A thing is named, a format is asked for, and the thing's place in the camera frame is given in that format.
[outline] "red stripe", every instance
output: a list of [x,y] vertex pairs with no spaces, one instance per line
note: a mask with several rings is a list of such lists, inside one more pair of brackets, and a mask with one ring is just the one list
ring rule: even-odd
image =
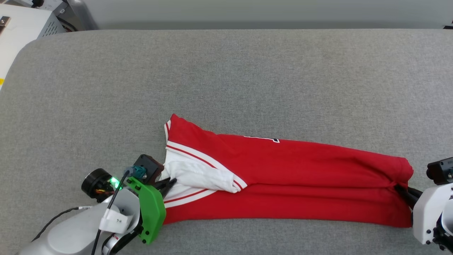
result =
[[190,155],[190,156],[192,156],[192,157],[194,157],[194,158],[197,158],[197,159],[199,159],[199,160],[205,162],[205,163],[208,164],[210,167],[215,168],[213,165],[211,165],[211,164],[210,164],[209,162],[207,162],[206,160],[204,160],[204,159],[202,159],[202,158],[200,158],[200,157],[197,157],[197,156],[193,155],[192,153],[189,153],[189,152],[187,152],[187,151],[184,151],[184,150],[175,148],[175,147],[170,146],[170,145],[167,145],[167,147],[168,147],[168,148],[171,148],[171,149],[174,149],[174,150],[177,150],[177,151],[180,151],[180,152],[184,152],[184,153],[186,153],[186,154],[188,154],[188,155]]
[[238,183],[237,181],[233,180],[233,182],[234,182],[235,184],[237,184],[241,190],[244,189],[241,185],[239,185],[239,183]]
[[204,190],[202,190],[202,191],[198,191],[198,192],[195,192],[195,193],[193,193],[193,194],[190,194],[190,195],[187,195],[187,196],[183,196],[183,197],[180,197],[180,198],[175,198],[175,199],[172,199],[172,200],[167,200],[167,201],[165,201],[164,203],[170,203],[170,202],[173,202],[173,201],[178,201],[178,200],[181,200],[181,199],[190,197],[190,196],[194,196],[194,195],[196,195],[196,194],[200,194],[201,192],[204,192],[204,191],[207,191],[207,189],[204,189]]

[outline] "green plastic part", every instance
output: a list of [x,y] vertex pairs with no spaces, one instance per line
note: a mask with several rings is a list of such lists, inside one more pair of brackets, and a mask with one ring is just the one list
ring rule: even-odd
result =
[[129,177],[126,184],[139,195],[140,212],[143,220],[143,231],[139,234],[139,237],[143,243],[150,244],[159,234],[167,215],[162,194],[153,186],[143,184],[135,177]]

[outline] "metal latch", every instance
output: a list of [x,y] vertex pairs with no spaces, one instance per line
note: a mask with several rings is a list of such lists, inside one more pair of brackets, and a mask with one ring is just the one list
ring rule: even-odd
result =
[[3,29],[8,25],[8,22],[9,22],[10,19],[11,19],[10,17],[6,17],[6,16],[1,17],[1,19],[0,19],[0,34],[3,31]]

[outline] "white tag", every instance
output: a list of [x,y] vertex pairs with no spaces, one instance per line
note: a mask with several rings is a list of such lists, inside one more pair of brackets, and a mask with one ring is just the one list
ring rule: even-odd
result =
[[114,210],[107,209],[99,224],[102,231],[124,234],[133,216],[126,216]]

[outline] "gray table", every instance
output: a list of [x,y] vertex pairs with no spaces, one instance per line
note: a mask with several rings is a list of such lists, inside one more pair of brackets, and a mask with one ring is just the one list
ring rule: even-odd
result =
[[[35,41],[0,92],[0,253],[119,176],[164,160],[172,113],[221,133],[406,157],[410,185],[453,154],[453,33],[445,30],[92,31]],[[411,229],[313,220],[187,221],[121,254],[440,254]]]

